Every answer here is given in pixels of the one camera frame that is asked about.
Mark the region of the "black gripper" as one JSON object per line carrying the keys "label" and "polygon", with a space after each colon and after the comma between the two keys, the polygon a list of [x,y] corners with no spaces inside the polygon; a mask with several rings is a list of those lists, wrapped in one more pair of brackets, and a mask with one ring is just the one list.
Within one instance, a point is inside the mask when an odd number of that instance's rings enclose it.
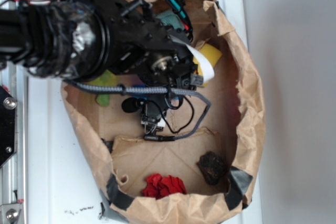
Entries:
{"label": "black gripper", "polygon": [[155,18],[145,0],[58,0],[56,10],[69,47],[58,77],[88,81],[109,70],[150,87],[201,86],[187,36]]}

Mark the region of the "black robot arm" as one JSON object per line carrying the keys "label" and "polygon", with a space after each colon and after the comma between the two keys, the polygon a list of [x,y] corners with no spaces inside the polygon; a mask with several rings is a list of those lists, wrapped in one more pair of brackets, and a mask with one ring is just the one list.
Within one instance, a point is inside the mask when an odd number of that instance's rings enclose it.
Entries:
{"label": "black robot arm", "polygon": [[147,86],[194,89],[203,78],[184,33],[145,0],[55,0],[1,10],[1,62],[41,77],[90,81],[105,71]]}

